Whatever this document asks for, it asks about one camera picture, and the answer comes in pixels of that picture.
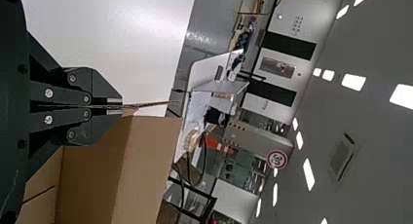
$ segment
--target table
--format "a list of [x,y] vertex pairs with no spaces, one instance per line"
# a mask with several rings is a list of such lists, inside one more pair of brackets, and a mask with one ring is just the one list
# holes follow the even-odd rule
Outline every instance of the table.
[[28,30],[61,66],[98,70],[124,103],[169,99],[194,0],[21,1]]

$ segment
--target brown cardboard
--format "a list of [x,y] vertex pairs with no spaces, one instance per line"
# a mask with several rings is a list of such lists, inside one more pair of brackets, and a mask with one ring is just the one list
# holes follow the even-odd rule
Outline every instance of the brown cardboard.
[[56,224],[155,223],[180,127],[126,117],[97,145],[66,147]]
[[53,224],[56,213],[56,188],[51,188],[25,202],[17,224]]
[[51,158],[27,181],[24,201],[50,189],[57,187],[60,180],[61,158],[63,148],[60,147]]

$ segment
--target wire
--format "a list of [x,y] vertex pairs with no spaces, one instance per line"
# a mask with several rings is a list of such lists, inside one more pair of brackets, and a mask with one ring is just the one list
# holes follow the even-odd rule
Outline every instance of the wire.
[[198,181],[196,183],[194,183],[192,181],[192,177],[191,177],[191,154],[189,152],[187,152],[187,173],[188,173],[188,182],[192,187],[198,187],[201,182],[204,180],[204,175],[206,173],[207,170],[207,134],[205,132],[203,132],[201,134],[201,138],[200,138],[200,144],[203,144],[204,147],[204,165],[203,165],[203,170],[201,172],[201,176],[198,179]]
[[176,170],[178,176],[179,176],[179,181],[180,181],[180,186],[181,186],[181,204],[179,206],[179,213],[178,216],[176,217],[176,224],[179,224],[180,222],[180,218],[182,216],[182,212],[183,212],[183,206],[185,203],[185,184],[184,181],[182,179],[182,173],[181,170],[178,166],[175,166],[174,164],[172,164],[172,168]]

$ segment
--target red sign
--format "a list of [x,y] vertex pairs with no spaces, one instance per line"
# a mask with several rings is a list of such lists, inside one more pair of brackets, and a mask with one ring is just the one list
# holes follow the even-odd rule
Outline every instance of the red sign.
[[267,156],[267,164],[270,168],[285,168],[288,158],[283,151],[274,150]]

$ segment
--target ceiling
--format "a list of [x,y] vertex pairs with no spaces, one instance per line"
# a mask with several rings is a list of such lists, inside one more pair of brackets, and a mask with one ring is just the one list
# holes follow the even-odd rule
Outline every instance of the ceiling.
[[[318,67],[332,81],[313,76],[296,118],[303,147],[267,183],[261,213],[250,223],[411,223],[413,213],[413,110],[390,103],[397,84],[413,86],[413,12],[410,0],[344,0],[348,12],[332,27]],[[343,87],[345,74],[366,78],[361,91]],[[361,146],[340,186],[329,160],[346,132]],[[295,140],[297,131],[289,137]],[[303,164],[309,159],[315,185],[309,191]],[[273,206],[273,187],[279,197]]]

